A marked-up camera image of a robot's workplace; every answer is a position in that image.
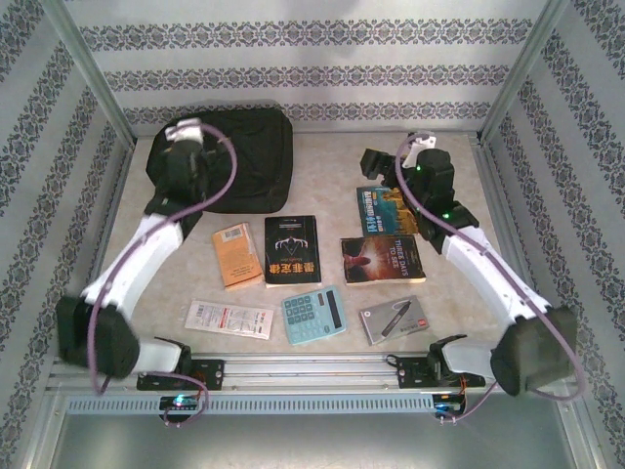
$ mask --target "vent grille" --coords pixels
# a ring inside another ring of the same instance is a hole
[[[133,415],[158,412],[160,398],[74,397],[71,414]],[[224,414],[327,414],[327,413],[411,413],[434,411],[431,395],[417,396],[215,396],[209,398],[207,413]],[[193,413],[193,411],[176,411]]]

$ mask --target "pen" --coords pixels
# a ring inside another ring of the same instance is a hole
[[[397,312],[395,317],[391,320],[391,322],[389,322],[389,324],[382,331],[382,337],[386,337],[391,333],[391,331],[395,328],[399,320],[403,318],[403,315],[405,315],[406,311],[408,311],[408,309],[410,308],[410,303],[411,302],[407,301],[406,304],[401,307],[401,309]]]

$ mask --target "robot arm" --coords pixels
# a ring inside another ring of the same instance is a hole
[[[479,221],[454,200],[454,168],[449,153],[434,149],[430,134],[415,137],[401,175],[421,206],[457,232],[433,223],[404,195],[406,206],[413,210],[423,239],[467,277],[503,331],[498,342],[461,335],[433,344],[429,362],[435,375],[447,380],[460,373],[494,378],[513,396],[567,377],[573,371],[569,356],[529,304],[548,318],[573,350],[577,333],[575,315],[566,307],[552,308],[495,252],[479,228]],[[360,161],[362,174],[368,179],[382,174],[384,186],[397,188],[395,160],[394,155],[368,149]]]
[[[87,366],[87,325],[104,288],[96,327],[98,370],[115,378],[148,371],[187,374],[189,347],[163,338],[139,338],[130,321],[146,286],[201,217],[201,212],[196,212],[178,222],[166,222],[170,215],[205,198],[206,155],[202,132],[194,123],[184,120],[167,129],[166,137],[173,144],[159,155],[166,170],[126,247],[79,298],[64,296],[58,303],[60,356],[66,362]],[[138,240],[141,246],[132,249]],[[115,282],[106,285],[111,272],[116,272]]]

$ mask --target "decorative border pattern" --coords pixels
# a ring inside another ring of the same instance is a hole
[[[579,66],[564,46],[560,35],[554,31],[542,50],[542,56],[556,78],[568,108],[575,116],[577,127],[593,152],[599,168],[604,172],[616,203],[625,217],[625,158],[623,144],[616,139],[612,125],[601,110],[595,95],[584,79]]]
[[[501,85],[506,65],[273,66],[125,70],[104,74],[122,91],[218,90],[300,86]]]
[[[279,107],[293,121],[482,119],[490,103],[310,103],[296,105],[233,105],[180,107],[126,107],[131,125],[166,124],[180,115],[202,110]]]
[[[3,83],[11,67],[32,32],[43,18],[43,8],[36,0],[16,0],[9,5],[0,21],[0,83]]]
[[[80,28],[93,52],[262,46],[521,44],[529,19],[328,20],[130,24]]]
[[[542,250],[546,262],[549,264],[549,272],[552,275],[556,291],[560,300],[569,305],[571,311],[577,315],[577,353],[581,356],[584,369],[590,377],[590,385],[599,412],[604,417],[604,427],[610,435],[610,443],[614,446],[616,458],[620,465],[625,465],[625,438],[623,436],[623,407],[617,402],[618,393],[616,388],[609,382],[611,379],[605,371],[605,360],[600,352],[595,333],[589,325],[589,320],[584,306],[579,300],[579,294],[575,288],[575,282],[570,276],[570,270],[566,259],[562,254],[558,236],[545,206],[545,201],[540,194],[538,184],[533,173],[517,129],[510,117],[506,114],[499,132],[504,140],[506,149],[511,158],[517,179],[521,185],[521,191],[529,215],[534,223],[534,229],[542,243]],[[502,175],[495,164],[499,177]]]
[[[15,392],[8,400],[9,410],[3,415],[3,425],[0,428],[0,467],[11,467],[11,458],[17,451],[23,431],[22,425],[26,421],[26,414],[32,404],[32,395],[36,390],[36,384],[41,375],[41,367],[50,348],[50,341],[56,326],[55,307],[63,295],[65,286],[69,283],[78,259],[80,247],[89,226],[89,219],[116,139],[117,136],[112,125],[107,123],[85,180],[85,186],[80,194],[78,205],[74,209],[74,215],[61,248],[59,262],[54,269],[50,287],[46,292],[46,300],[41,305],[42,311],[39,313],[37,324],[33,328],[28,343],[28,352],[23,357],[23,364],[19,371],[20,380],[13,386]]]
[[[606,309],[612,315],[612,324],[620,332],[620,340],[625,341],[625,321],[620,318],[625,304],[625,281],[618,277],[620,273],[614,267],[612,254],[607,251],[604,235],[593,217],[593,210],[586,203],[586,196],[577,182],[573,166],[568,162],[556,129],[531,80],[522,84],[518,96],[568,209],[571,224],[576,229],[581,248],[590,263],[590,272],[595,276],[595,284],[601,288],[602,298],[607,303]]]
[[[621,80],[625,80],[625,15],[614,0],[573,0],[595,39],[612,62]]]
[[[0,290],[0,352],[5,350],[5,342],[11,335],[11,324],[21,308],[21,300],[30,283],[30,276],[39,259],[40,249],[48,236],[48,231],[57,214],[61,197],[69,179],[74,161],[85,140],[87,130],[98,101],[89,87],[82,92],[80,101],[71,117],[65,136],[57,150],[54,162],[46,176],[36,206],[28,219],[23,238],[18,243],[18,252],[13,255],[2,290]]]
[[[71,55],[60,41],[46,68],[37,80],[37,84],[28,97],[28,104],[18,117],[13,127],[13,134],[7,139],[0,155],[0,217],[4,208],[11,201],[11,194],[21,179],[21,172],[26,168],[41,137],[43,126],[48,122],[52,108],[65,85],[69,73],[74,67]]]

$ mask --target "white packet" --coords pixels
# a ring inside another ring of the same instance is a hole
[[[187,329],[269,340],[273,310],[193,300]]]

